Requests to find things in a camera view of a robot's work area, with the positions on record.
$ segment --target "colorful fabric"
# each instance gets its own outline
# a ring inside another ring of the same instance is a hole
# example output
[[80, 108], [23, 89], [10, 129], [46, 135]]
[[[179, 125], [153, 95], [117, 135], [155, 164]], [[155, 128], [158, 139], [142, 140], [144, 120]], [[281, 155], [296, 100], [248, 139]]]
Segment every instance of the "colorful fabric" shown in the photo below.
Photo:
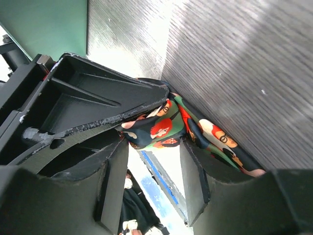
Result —
[[159, 108], [116, 128], [133, 148], [152, 151], [175, 147], [179, 145], [181, 137], [188, 136], [208, 156], [238, 171], [251, 176], [265, 173], [234, 139], [188, 104], [168, 83], [148, 78], [141, 80], [167, 86], [170, 93], [166, 103]]

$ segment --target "white surface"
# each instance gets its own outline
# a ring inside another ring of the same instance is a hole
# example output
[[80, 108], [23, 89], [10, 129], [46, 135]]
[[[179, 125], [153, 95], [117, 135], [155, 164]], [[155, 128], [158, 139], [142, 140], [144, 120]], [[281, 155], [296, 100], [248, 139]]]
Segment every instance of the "white surface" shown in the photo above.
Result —
[[147, 201], [160, 219], [161, 223], [168, 229], [171, 235], [192, 235], [192, 228], [187, 228], [174, 209], [173, 205], [162, 191], [160, 186], [152, 178], [151, 173], [141, 160], [138, 152], [129, 148], [128, 169], [137, 180]]
[[185, 197], [182, 171], [180, 165], [179, 146], [152, 151], [180, 193]]
[[[5, 30], [0, 26], [0, 45], [2, 45], [2, 36], [6, 34]], [[10, 73], [8, 64], [5, 62], [2, 56], [0, 56], [0, 80], [9, 80], [8, 74]]]

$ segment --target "brushed metal panel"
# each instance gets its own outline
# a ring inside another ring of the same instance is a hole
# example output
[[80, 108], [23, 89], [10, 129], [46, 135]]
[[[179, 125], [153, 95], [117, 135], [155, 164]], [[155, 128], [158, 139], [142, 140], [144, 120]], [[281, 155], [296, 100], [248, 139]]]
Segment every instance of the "brushed metal panel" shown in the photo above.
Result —
[[266, 168], [313, 168], [313, 2], [191, 0], [162, 79]]
[[131, 77], [160, 79], [171, 0], [89, 0], [88, 58]]

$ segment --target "screw hole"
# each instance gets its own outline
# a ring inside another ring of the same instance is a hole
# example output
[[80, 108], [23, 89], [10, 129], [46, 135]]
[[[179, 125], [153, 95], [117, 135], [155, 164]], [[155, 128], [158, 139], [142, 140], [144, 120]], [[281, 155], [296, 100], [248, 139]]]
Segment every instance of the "screw hole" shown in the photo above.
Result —
[[58, 147], [61, 147], [61, 145], [64, 144], [64, 142], [65, 139], [54, 139], [50, 144], [50, 149], [56, 149]]

